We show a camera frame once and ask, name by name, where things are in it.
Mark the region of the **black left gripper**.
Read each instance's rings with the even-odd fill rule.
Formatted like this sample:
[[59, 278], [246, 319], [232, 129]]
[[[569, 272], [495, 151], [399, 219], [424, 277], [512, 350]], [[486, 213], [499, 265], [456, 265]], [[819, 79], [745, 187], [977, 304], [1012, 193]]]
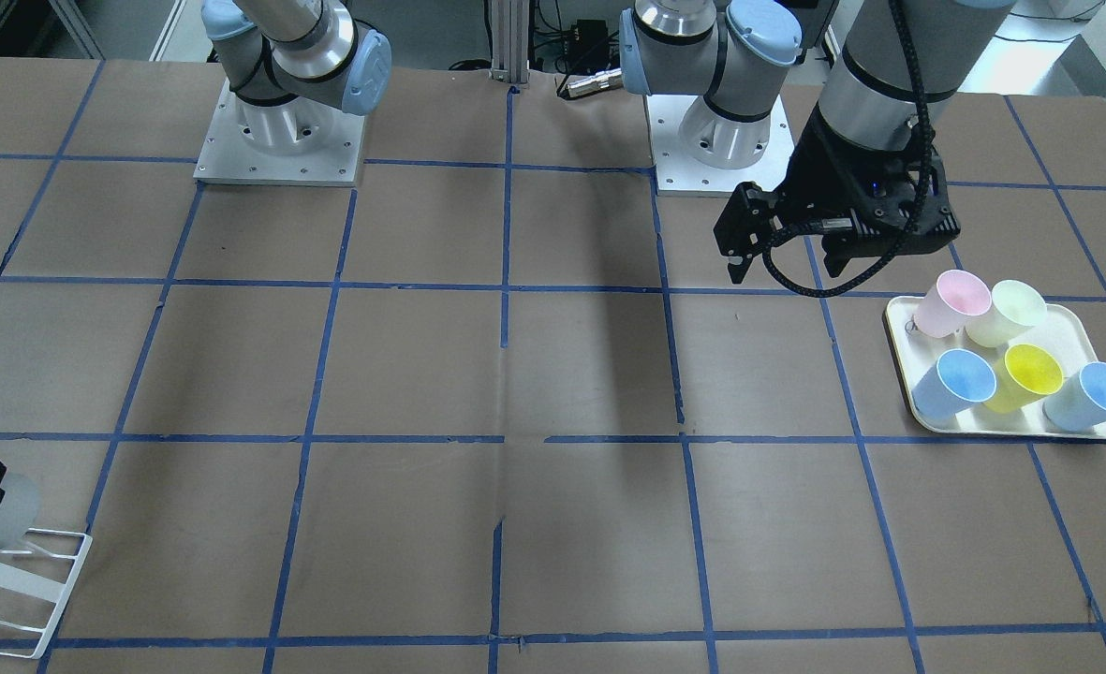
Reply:
[[714, 222], [714, 242], [727, 257], [730, 282], [745, 281], [751, 259], [773, 235], [820, 235], [825, 265], [886, 255], [915, 209], [924, 139], [904, 131], [901, 151], [869, 151], [839, 137], [823, 121], [805, 125], [774, 191], [737, 184]]

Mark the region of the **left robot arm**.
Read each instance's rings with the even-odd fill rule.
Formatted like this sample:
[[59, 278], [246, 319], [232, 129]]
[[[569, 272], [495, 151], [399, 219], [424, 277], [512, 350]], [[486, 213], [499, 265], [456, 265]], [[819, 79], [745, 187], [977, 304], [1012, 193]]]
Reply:
[[[738, 183], [714, 222], [718, 252], [739, 286], [761, 260], [792, 293], [822, 298], [774, 263], [774, 249], [818, 236], [826, 272], [851, 260], [863, 286], [897, 256], [929, 255], [961, 226], [947, 193], [933, 123], [975, 68], [1010, 1], [865, 1], [776, 187]], [[620, 14], [625, 89], [689, 95], [678, 137], [693, 159], [745, 169], [759, 159], [804, 25], [778, 1], [635, 1]]]

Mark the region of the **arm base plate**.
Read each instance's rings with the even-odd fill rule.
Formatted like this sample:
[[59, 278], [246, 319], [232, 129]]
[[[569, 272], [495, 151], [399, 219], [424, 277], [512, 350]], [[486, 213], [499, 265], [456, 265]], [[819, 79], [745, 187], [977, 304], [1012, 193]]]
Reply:
[[351, 188], [359, 179], [365, 124], [363, 116], [309, 98], [253, 106], [225, 81], [194, 179], [226, 186]]
[[698, 95], [649, 95], [646, 110], [661, 196], [727, 198], [745, 182], [774, 191], [787, 176], [795, 142], [780, 97], [754, 123], [719, 118]]

